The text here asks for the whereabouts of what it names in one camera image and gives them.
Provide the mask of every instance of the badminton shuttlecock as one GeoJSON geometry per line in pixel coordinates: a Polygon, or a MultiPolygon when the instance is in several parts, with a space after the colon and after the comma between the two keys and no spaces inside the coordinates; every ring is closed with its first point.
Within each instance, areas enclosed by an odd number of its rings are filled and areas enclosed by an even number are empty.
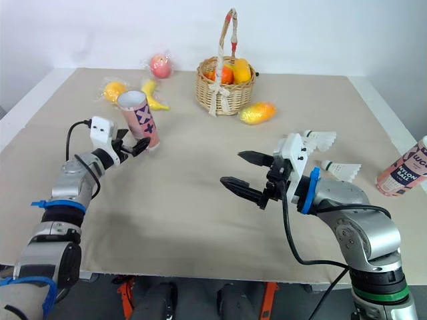
{"type": "Polygon", "coordinates": [[[334,163],[329,160],[322,161],[320,165],[323,170],[329,171],[338,180],[347,182],[353,181],[361,166],[353,163],[334,163]]]}
{"type": "Polygon", "coordinates": [[[335,131],[305,130],[302,133],[302,141],[307,148],[307,155],[316,150],[316,148],[321,152],[325,152],[334,143],[335,138],[335,131]]]}

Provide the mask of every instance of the blue ring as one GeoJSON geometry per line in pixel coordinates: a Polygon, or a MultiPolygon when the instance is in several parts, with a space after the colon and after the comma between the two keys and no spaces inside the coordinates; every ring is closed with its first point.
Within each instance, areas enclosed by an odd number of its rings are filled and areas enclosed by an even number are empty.
{"type": "Polygon", "coordinates": [[[310,185],[308,186],[308,192],[306,196],[306,201],[304,202],[304,206],[302,207],[301,213],[304,215],[308,214],[310,207],[312,206],[314,200],[314,191],[316,190],[316,185],[318,184],[320,176],[320,169],[314,167],[313,171],[310,173],[310,185]]]}

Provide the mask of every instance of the pink can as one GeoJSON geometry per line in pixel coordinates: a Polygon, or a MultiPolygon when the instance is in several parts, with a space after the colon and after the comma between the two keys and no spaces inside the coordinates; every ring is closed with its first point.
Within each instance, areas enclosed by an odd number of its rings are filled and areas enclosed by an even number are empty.
{"type": "Polygon", "coordinates": [[[399,196],[427,180],[427,136],[405,153],[376,179],[383,195],[399,196]]]}
{"type": "Polygon", "coordinates": [[[159,137],[145,93],[138,90],[126,91],[117,98],[117,104],[135,139],[150,137],[149,148],[156,147],[159,137]]]}

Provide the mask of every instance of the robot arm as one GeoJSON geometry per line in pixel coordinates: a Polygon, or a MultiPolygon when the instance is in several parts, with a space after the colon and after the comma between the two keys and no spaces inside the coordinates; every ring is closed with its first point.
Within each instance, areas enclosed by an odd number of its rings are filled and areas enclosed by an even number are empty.
{"type": "Polygon", "coordinates": [[[402,271],[400,234],[387,210],[371,206],[365,192],[351,183],[319,178],[318,168],[303,176],[307,155],[298,134],[282,139],[273,156],[255,151],[239,156],[270,168],[266,188],[261,192],[245,181],[222,177],[226,188],[261,209],[269,199],[295,203],[299,212],[318,216],[334,232],[352,280],[357,310],[352,320],[417,320],[402,271]]]}
{"type": "Polygon", "coordinates": [[[94,117],[91,140],[95,150],[67,161],[50,200],[32,204],[45,212],[15,264],[13,277],[0,282],[0,319],[46,318],[57,290],[77,282],[80,227],[94,197],[93,187],[108,168],[123,163],[127,153],[136,156],[149,144],[146,138],[133,148],[124,146],[122,138],[126,132],[117,131],[107,119],[94,117]]]}

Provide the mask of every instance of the blue cable tie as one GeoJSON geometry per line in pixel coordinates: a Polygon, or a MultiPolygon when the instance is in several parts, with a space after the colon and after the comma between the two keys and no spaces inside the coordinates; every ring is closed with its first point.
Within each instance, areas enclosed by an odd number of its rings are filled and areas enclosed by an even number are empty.
{"type": "Polygon", "coordinates": [[[314,191],[316,190],[316,185],[318,184],[319,176],[320,169],[318,167],[314,167],[313,171],[310,173],[310,185],[308,186],[306,201],[304,202],[304,206],[301,210],[301,213],[304,215],[308,214],[308,211],[312,206],[314,200],[314,191]]]}
{"type": "Polygon", "coordinates": [[[53,305],[55,304],[55,300],[58,292],[58,288],[54,280],[48,277],[39,277],[39,276],[24,277],[24,278],[18,278],[15,280],[13,280],[12,277],[8,277],[0,281],[0,287],[4,285],[15,285],[18,283],[31,283],[31,282],[42,282],[42,283],[46,283],[49,286],[49,291],[47,292],[45,301],[41,306],[43,309],[43,318],[46,319],[47,315],[49,314],[53,305]]]}
{"type": "Polygon", "coordinates": [[[53,201],[40,200],[40,201],[31,202],[31,205],[34,207],[42,208],[42,209],[52,207],[53,205],[68,205],[69,207],[74,207],[82,210],[83,214],[86,213],[86,208],[82,204],[78,202],[70,201],[70,200],[53,200],[53,201]]]}

